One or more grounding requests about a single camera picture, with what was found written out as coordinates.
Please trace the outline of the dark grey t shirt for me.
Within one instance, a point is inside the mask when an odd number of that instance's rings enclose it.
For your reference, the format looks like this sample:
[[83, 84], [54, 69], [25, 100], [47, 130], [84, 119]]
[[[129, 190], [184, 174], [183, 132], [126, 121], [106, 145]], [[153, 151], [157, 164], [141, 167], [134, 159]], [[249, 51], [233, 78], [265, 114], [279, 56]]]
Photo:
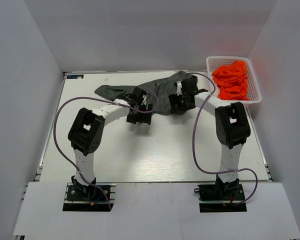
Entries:
[[[138, 85], [139, 88], [150, 90], [158, 97], [159, 105], [154, 111], [156, 114], [167, 116], [184, 115], [186, 113], [184, 110], [173, 111], [169, 101], [169, 96], [177, 92], [174, 83], [184, 74], [185, 72], [180, 70], [170, 77], [155, 79]], [[94, 93], [106, 100], [114, 101], [122, 95], [131, 94], [135, 87], [134, 85], [101, 85]]]

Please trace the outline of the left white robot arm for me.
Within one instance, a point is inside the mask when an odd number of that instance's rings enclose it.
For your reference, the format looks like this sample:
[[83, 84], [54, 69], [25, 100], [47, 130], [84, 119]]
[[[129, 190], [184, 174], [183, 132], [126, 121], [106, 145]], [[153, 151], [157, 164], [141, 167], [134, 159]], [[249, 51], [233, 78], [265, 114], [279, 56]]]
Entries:
[[96, 184], [94, 154], [108, 124], [123, 117], [131, 124], [151, 124], [154, 105], [149, 97], [145, 90], [135, 87], [132, 93], [121, 94], [112, 103], [93, 110], [79, 110], [68, 133], [78, 167], [71, 177], [74, 186], [87, 193]]

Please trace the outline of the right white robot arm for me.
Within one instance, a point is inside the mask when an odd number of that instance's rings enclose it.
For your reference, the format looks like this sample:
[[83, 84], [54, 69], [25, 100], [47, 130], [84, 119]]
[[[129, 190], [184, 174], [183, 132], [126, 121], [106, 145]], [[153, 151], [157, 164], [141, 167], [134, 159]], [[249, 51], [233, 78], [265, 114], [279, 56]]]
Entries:
[[198, 89], [195, 76], [179, 79], [174, 85], [176, 93], [168, 96], [173, 114], [199, 108], [215, 117], [216, 136], [221, 144], [220, 167], [215, 174], [215, 184], [221, 192], [236, 189], [239, 185], [241, 150], [251, 134], [244, 105], [221, 100], [204, 88]]

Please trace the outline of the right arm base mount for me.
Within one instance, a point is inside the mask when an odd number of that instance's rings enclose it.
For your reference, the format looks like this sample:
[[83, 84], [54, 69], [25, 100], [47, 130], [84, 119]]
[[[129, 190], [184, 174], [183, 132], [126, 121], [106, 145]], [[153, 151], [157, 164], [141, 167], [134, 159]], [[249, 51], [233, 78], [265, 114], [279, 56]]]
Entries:
[[243, 213], [247, 212], [242, 184], [221, 196], [214, 184], [199, 184], [193, 192], [198, 195], [200, 213]]

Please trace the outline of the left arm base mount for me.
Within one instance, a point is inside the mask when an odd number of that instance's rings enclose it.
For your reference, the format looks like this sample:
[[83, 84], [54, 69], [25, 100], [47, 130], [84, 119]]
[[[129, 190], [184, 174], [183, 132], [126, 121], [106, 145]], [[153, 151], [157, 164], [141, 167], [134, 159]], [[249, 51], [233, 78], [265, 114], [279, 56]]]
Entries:
[[116, 184], [102, 183], [100, 185], [106, 194], [108, 202], [104, 194], [98, 189], [94, 188], [92, 193], [85, 194], [72, 183], [68, 183], [65, 189], [63, 212], [110, 212], [115, 203]]

